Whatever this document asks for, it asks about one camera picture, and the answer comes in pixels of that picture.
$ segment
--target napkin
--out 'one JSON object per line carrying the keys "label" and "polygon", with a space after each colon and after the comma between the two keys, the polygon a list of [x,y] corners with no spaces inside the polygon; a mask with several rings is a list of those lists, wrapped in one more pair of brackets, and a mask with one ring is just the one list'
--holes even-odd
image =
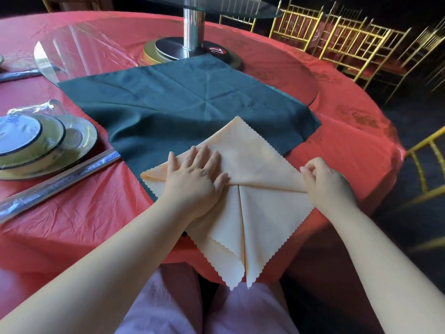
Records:
{"label": "napkin", "polygon": [[281,154],[320,126],[307,106],[211,55],[77,78],[59,86],[106,129],[111,145],[138,178],[167,159],[169,151],[185,152],[235,116]]}
{"label": "napkin", "polygon": [[[221,172],[230,180],[216,205],[186,231],[230,289],[244,276],[250,287],[314,206],[301,174],[240,117],[197,147],[204,144],[220,152]],[[163,163],[141,178],[159,197],[166,175]]]}

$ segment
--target green cloth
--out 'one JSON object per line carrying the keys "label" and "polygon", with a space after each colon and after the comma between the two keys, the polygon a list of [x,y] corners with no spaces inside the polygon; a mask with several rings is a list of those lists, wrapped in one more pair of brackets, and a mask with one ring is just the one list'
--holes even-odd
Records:
{"label": "green cloth", "polygon": [[110,143],[138,179],[143,171],[165,162],[169,151],[181,154],[235,116],[280,154],[295,148],[320,126],[305,105],[211,55],[59,85],[107,130]]}

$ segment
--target peach napkin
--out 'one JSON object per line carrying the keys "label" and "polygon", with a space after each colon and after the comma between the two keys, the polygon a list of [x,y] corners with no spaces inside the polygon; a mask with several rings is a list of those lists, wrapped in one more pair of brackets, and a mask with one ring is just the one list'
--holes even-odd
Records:
{"label": "peach napkin", "polygon": [[[240,117],[198,149],[204,144],[220,152],[221,172],[230,180],[216,205],[186,231],[228,287],[244,275],[250,287],[314,206],[301,174]],[[141,178],[159,197],[166,174],[163,163]]]}

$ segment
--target right hand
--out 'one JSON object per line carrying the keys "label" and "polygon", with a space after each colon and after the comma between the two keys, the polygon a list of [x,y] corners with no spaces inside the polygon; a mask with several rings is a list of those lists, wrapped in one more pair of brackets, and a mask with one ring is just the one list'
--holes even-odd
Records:
{"label": "right hand", "polygon": [[345,208],[356,208],[354,192],[339,172],[320,158],[300,168],[312,204],[328,219]]}

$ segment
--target forearm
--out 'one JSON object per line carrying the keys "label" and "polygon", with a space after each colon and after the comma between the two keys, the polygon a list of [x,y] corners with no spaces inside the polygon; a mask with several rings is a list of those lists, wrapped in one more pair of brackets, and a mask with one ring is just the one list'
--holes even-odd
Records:
{"label": "forearm", "polygon": [[188,224],[158,200],[0,321],[0,332],[114,333]]}
{"label": "forearm", "polygon": [[442,333],[445,297],[358,208],[328,216],[386,334]]}

